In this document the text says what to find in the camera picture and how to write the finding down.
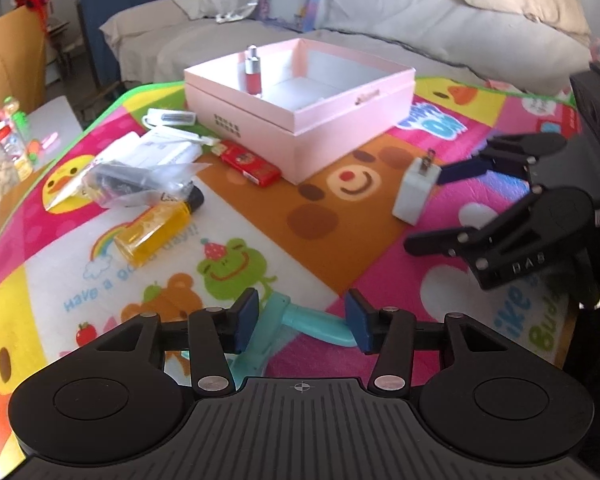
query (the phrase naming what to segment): black bottle cap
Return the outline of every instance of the black bottle cap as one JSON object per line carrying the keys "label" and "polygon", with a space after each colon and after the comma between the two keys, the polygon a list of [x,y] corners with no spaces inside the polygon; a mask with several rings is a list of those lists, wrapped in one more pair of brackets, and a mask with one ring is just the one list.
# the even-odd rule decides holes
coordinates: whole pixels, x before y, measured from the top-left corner
{"label": "black bottle cap", "polygon": [[202,194],[202,191],[200,191],[200,188],[194,186],[184,202],[187,204],[187,207],[189,207],[189,211],[193,213],[204,203],[204,201],[205,196]]}

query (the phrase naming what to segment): red snack package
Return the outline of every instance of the red snack package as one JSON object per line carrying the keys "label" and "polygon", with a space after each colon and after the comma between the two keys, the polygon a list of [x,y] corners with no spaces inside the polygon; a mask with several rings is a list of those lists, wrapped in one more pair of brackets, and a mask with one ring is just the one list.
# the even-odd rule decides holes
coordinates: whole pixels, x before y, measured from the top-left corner
{"label": "red snack package", "polygon": [[260,187],[270,186],[282,176],[273,164],[231,140],[222,140],[211,152]]}

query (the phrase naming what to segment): orange chair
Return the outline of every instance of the orange chair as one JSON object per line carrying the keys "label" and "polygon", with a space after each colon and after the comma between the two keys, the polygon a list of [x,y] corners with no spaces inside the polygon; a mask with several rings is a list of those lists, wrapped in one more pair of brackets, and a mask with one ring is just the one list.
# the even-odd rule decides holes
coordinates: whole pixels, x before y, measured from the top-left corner
{"label": "orange chair", "polygon": [[45,102],[45,33],[25,7],[0,17],[0,106],[8,96],[30,113]]}

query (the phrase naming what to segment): pink box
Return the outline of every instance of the pink box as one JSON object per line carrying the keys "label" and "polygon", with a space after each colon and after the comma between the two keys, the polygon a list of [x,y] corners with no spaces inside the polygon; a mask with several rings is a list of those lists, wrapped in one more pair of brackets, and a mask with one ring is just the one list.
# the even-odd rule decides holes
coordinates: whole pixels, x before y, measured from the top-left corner
{"label": "pink box", "polygon": [[282,171],[293,184],[409,116],[413,68],[313,40],[258,48],[262,98],[246,92],[244,52],[185,70],[198,120]]}

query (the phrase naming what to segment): floor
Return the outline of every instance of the floor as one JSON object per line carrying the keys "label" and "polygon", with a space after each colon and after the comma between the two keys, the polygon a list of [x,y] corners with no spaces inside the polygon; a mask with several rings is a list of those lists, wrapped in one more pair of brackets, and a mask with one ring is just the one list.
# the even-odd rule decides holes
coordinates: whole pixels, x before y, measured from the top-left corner
{"label": "floor", "polygon": [[73,59],[72,73],[65,80],[58,80],[46,87],[46,101],[49,102],[56,97],[66,95],[69,104],[74,109],[75,116],[82,126],[88,126],[101,112],[106,110],[110,101],[100,99],[93,107],[88,108],[85,117],[82,117],[82,104],[96,93],[96,85],[91,75],[91,67],[86,54],[80,54]]}

